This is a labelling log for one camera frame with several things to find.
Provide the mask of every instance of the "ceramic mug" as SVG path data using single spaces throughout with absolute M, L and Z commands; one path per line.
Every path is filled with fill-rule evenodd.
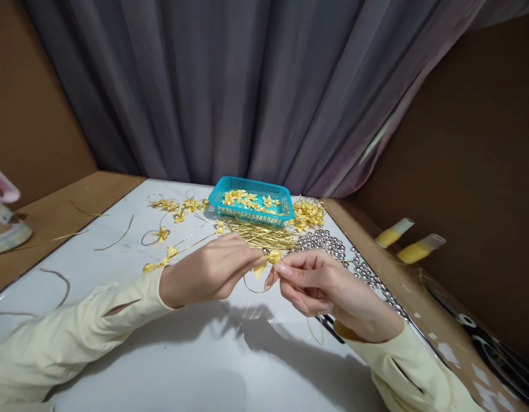
M 4 203 L 12 203 L 20 198 L 19 190 L 0 172 L 0 253 L 13 249 L 25 241 L 31 235 L 31 229 Z

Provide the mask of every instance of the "white cap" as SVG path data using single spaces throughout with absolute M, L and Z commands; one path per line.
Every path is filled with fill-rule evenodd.
M 421 239 L 417 243 L 419 244 L 419 246 L 421 246 L 421 248 L 431 252 L 446 243 L 446 240 L 442 236 L 435 235 L 433 233 L 432 235 L 428 235 L 424 239 Z
M 397 224 L 395 224 L 391 230 L 395 233 L 398 233 L 399 235 L 402 235 L 406 230 L 408 230 L 411 226 L 413 226 L 415 222 L 411 219 L 408 219 L 407 217 L 400 220 Z

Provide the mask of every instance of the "yellow tube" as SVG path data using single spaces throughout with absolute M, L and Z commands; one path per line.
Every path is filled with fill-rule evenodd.
M 383 249 L 388 248 L 395 241 L 397 241 L 406 230 L 413 226 L 413 223 L 413 220 L 408 219 L 407 217 L 403 218 L 397 224 L 388 228 L 386 231 L 377 236 L 375 243 L 377 243 L 377 245 Z
M 446 240 L 439 235 L 429 235 L 418 242 L 402 249 L 398 252 L 398 258 L 407 264 L 415 263 L 426 258 L 431 252 L 446 243 Z

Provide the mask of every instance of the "pale yellow long-sleeve shirt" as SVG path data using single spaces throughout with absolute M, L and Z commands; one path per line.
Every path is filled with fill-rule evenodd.
M 42 401 L 54 385 L 75 377 L 133 330 L 173 311 L 159 295 L 162 271 L 127 286 L 97 288 L 78 305 L 25 323 L 1 340 L 0 405 Z M 129 303 L 119 313 L 104 316 Z M 411 328 L 381 344 L 359 342 L 339 323 L 335 329 L 372 369 L 373 382 L 392 412 L 482 411 Z

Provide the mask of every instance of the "hand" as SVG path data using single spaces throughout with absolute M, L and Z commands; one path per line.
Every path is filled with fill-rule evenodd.
M 163 269 L 161 299 L 169 307 L 226 299 L 245 273 L 263 263 L 263 255 L 237 233 L 212 240 Z
M 366 342 L 386 342 L 404 329 L 397 313 L 323 250 L 287 255 L 275 264 L 265 285 L 278 276 L 282 296 L 295 309 L 308 317 L 331 313 Z

